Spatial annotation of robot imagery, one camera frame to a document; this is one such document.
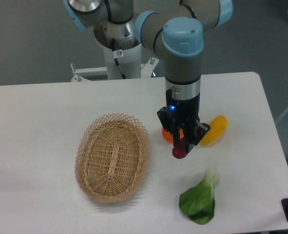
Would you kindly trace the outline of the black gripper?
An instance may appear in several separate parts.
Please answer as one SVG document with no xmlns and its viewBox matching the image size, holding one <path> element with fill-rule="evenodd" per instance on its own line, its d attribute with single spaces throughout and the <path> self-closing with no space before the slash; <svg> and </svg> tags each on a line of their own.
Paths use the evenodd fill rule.
<svg viewBox="0 0 288 234">
<path fill-rule="evenodd" d="M 185 137 L 185 152 L 189 154 L 211 127 L 200 122 L 200 95 L 185 100 L 175 99 L 173 96 L 173 89 L 167 89 L 166 106 L 157 112 L 157 116 L 164 130 L 172 135 L 174 148 L 182 149 L 184 143 L 181 139 Z"/>
</svg>

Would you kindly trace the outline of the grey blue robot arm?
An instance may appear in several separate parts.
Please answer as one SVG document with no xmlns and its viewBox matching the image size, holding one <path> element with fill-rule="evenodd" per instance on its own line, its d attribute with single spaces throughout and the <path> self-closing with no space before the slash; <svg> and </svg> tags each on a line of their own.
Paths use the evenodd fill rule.
<svg viewBox="0 0 288 234">
<path fill-rule="evenodd" d="M 173 138 L 173 156 L 184 158 L 210 130 L 199 119 L 203 31 L 231 18 L 232 1 L 182 0 L 171 12 L 139 15 L 131 0 L 66 0 L 64 6 L 79 29 L 94 28 L 109 79 L 139 78 L 141 47 L 164 62 L 166 105 L 157 115 Z"/>
</svg>

